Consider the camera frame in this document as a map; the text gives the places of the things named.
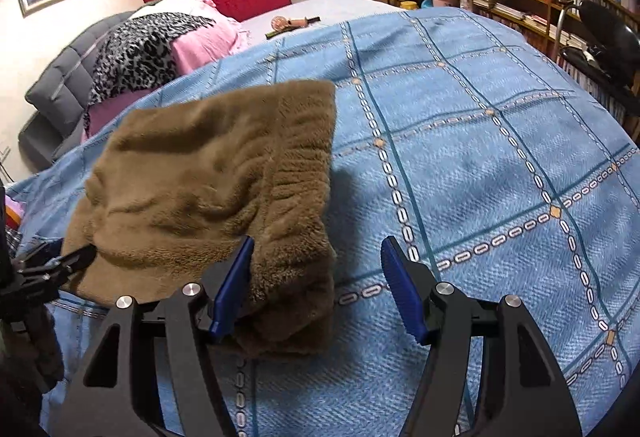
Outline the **black office chair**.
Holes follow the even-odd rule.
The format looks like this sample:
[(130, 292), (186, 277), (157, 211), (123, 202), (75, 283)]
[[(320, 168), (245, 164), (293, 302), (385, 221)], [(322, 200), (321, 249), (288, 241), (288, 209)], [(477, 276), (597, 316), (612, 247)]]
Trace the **black office chair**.
[[(625, 111), (639, 116), (639, 37), (620, 18), (593, 1), (560, 0), (561, 11), (552, 48), (552, 57), (560, 57)], [(586, 48), (562, 46), (565, 18), (576, 10), (587, 31)]]

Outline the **leopard print cloth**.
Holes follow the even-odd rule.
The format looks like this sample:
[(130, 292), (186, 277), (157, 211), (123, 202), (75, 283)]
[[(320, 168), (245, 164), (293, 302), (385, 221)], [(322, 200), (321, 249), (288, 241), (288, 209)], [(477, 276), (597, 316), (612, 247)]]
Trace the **leopard print cloth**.
[(213, 26), (213, 19), (160, 12), (130, 18), (107, 35), (93, 68), (93, 84), (84, 114), (89, 133), (90, 110), (122, 94), (157, 90), (178, 78), (172, 43), (201, 27)]

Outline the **small object on bed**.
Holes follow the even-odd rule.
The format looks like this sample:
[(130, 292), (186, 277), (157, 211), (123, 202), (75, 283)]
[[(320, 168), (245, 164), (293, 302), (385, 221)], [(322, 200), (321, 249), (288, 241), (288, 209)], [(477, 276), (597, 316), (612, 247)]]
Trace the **small object on bed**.
[(321, 19), (319, 17), (288, 19), (282, 16), (277, 16), (271, 20), (271, 30), (265, 34), (265, 38), (267, 40), (271, 40), (281, 34), (293, 32), (299, 29), (306, 29), (312, 24), (319, 23), (320, 21)]

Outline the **brown fleece pants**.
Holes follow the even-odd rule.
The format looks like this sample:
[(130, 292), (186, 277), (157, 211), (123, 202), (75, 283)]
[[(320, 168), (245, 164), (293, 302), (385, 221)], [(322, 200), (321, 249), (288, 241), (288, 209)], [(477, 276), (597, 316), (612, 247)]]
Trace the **brown fleece pants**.
[(65, 253), (96, 259), (70, 281), (107, 305), (159, 301), (254, 240), (232, 331), (245, 353), (329, 345), (334, 303), (330, 198), (335, 87), (303, 80), (132, 111), (96, 160)]

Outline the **plaid pillow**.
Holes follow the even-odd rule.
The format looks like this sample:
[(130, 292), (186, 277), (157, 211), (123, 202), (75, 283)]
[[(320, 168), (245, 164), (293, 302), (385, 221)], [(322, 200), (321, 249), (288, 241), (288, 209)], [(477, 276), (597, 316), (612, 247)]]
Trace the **plaid pillow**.
[(14, 201), (10, 197), (4, 199), (4, 206), (6, 207), (6, 244), (8, 245), (9, 255), (13, 258), (16, 256), (22, 241), (20, 228), (24, 216), (24, 208), (21, 203)]

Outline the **grey padded headboard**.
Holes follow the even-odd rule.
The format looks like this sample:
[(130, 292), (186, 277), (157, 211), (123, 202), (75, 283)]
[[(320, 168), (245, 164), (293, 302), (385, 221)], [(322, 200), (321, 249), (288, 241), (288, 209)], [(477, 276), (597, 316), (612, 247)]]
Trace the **grey padded headboard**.
[(25, 100), (36, 112), (18, 134), (18, 149), (33, 172), (50, 168), (80, 145), (99, 50), (130, 16), (120, 12), (93, 23), (61, 50), (27, 90)]

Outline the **blue patterned bedspread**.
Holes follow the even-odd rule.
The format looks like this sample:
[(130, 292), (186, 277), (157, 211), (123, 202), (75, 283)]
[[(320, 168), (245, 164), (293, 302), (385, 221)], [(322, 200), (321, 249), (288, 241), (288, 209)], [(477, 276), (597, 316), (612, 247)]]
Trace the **blue patterned bedspread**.
[[(6, 188), (24, 208), (18, 256), (58, 240), (69, 254), (64, 237), (85, 182), (130, 112), (303, 80), (335, 87), (324, 214), (335, 253), (331, 339), (310, 355), (252, 356), (232, 332), (210, 347), (235, 436), (405, 436), (430, 350), (406, 331), (390, 293), (387, 237), (466, 296), (521, 298), (573, 397), (579, 436), (637, 435), (638, 146), (520, 34), (472, 12), (349, 20), (160, 87)], [(70, 290), (75, 275), (47, 304), (64, 379), (41, 394), (2, 372), (3, 435), (53, 435), (82, 357), (128, 295), (96, 303)], [(451, 436), (469, 436), (482, 355), (473, 339)]]

